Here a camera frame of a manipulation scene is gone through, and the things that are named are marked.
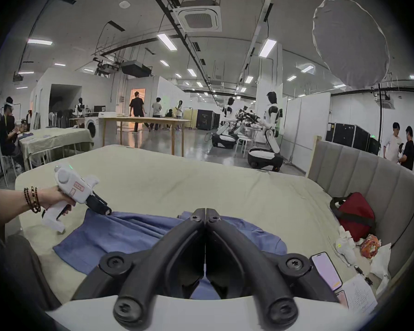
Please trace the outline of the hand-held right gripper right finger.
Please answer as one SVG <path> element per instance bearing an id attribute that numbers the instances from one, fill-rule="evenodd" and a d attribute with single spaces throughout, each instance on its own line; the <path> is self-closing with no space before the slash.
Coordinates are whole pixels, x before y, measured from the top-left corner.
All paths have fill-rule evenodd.
<path id="1" fill-rule="evenodd" d="M 308 258 L 261 251 L 212 208 L 206 234 L 206 278 L 221 299 L 253 296 L 263 326 L 292 326 L 299 317 L 294 297 L 339 303 Z"/>

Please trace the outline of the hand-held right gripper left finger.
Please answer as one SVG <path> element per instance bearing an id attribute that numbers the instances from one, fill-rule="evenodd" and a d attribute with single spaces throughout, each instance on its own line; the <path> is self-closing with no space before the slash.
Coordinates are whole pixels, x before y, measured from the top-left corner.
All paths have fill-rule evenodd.
<path id="1" fill-rule="evenodd" d="M 199 208 L 148 250 L 107 253 L 72 301 L 117 295 L 118 322 L 147 322 L 156 295 L 189 299 L 204 278 L 205 224 L 206 209 Z"/>

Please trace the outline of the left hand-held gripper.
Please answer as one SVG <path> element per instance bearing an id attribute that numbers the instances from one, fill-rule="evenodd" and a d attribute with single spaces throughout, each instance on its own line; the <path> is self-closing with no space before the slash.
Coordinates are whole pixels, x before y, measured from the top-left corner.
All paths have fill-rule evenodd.
<path id="1" fill-rule="evenodd" d="M 79 204 L 85 204 L 94 213 L 110 215 L 111 208 L 107 203 L 94 192 L 94 187 L 99 183 L 99 179 L 94 175 L 82 177 L 68 163 L 57 165 L 54 169 L 54 178 L 60 191 L 71 200 Z M 67 201 L 60 201 L 50 206 L 42 214 L 42 223 L 47 227 L 62 234 L 65 225 L 60 221 L 68 209 Z"/>

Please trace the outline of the person's left hand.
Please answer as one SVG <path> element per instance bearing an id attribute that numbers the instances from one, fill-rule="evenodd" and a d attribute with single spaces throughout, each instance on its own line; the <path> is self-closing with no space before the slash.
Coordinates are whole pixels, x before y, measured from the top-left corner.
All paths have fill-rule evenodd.
<path id="1" fill-rule="evenodd" d="M 67 203 L 67 208 L 62 213 L 62 215 L 68 214 L 69 211 L 76 205 L 76 202 L 70 198 L 68 195 L 64 194 L 58 186 L 53 186 L 50 188 L 45 188 L 37 191 L 38 200 L 40 206 L 48 210 L 51 206 L 56 205 L 60 201 L 65 201 Z"/>

